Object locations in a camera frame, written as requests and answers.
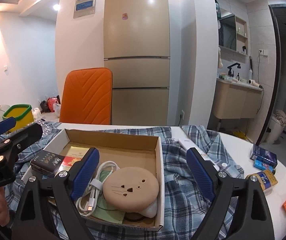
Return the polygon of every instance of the person's hand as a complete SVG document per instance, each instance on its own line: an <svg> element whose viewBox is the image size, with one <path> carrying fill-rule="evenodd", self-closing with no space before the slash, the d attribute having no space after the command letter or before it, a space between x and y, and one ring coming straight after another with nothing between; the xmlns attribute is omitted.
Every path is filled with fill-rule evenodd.
<svg viewBox="0 0 286 240"><path fill-rule="evenodd" d="M5 199L4 187L0 187L0 226L4 227L10 222L10 212Z"/></svg>

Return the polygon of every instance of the yellow bucket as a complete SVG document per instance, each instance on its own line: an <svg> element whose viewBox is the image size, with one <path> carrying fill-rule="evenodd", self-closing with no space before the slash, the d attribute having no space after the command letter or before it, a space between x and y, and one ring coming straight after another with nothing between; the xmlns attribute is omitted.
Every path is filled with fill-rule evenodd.
<svg viewBox="0 0 286 240"><path fill-rule="evenodd" d="M16 120L15 127L10 129L9 132L13 132L34 122L31 105L11 106L2 116L4 120L9 117L14 117Z"/></svg>

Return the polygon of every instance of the beige round pillow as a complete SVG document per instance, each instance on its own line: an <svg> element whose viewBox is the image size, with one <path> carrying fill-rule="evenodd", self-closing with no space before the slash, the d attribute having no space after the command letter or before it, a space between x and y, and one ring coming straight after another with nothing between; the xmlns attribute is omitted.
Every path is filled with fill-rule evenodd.
<svg viewBox="0 0 286 240"><path fill-rule="evenodd" d="M105 200L125 212L147 208L158 195L158 181L148 170L126 167L114 171L103 185Z"/></svg>

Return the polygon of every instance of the trash bin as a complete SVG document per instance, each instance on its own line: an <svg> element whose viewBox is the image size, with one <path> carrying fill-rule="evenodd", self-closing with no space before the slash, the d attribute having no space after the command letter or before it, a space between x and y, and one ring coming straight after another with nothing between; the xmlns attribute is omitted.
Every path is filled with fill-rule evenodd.
<svg viewBox="0 0 286 240"><path fill-rule="evenodd" d="M272 115L269 125L271 131L270 134L267 136L266 142L273 144L282 134L285 126L286 124L282 124L279 120L276 119L276 117Z"/></svg>

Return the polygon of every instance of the plaid shirt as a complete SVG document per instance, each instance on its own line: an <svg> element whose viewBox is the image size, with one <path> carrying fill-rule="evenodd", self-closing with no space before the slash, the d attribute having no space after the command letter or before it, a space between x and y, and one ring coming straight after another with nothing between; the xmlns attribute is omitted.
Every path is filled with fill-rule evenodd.
<svg viewBox="0 0 286 240"><path fill-rule="evenodd" d="M22 176L29 167L30 160L42 150L60 130L59 123L39 121L43 126L42 139L19 154L14 166L16 180L5 187L6 200L11 211L15 212L24 189ZM244 171L237 165L225 149L220 135L214 131L206 131L203 126L182 126L188 137L194 141L208 156L230 176L243 178ZM164 227L158 232L139 231L135 229L116 228L87 222L95 239L186 239L189 240L209 208L210 202L205 199L191 171L186 164L186 151L172 139L170 127L153 127L147 129L106 130L105 132L159 136L162 141L164 178L165 178L165 217ZM0 142L6 136L0 136ZM219 239L226 233L235 212L236 200L232 199L224 224L219 232ZM51 207L53 218L59 235L68 239L58 211Z"/></svg>

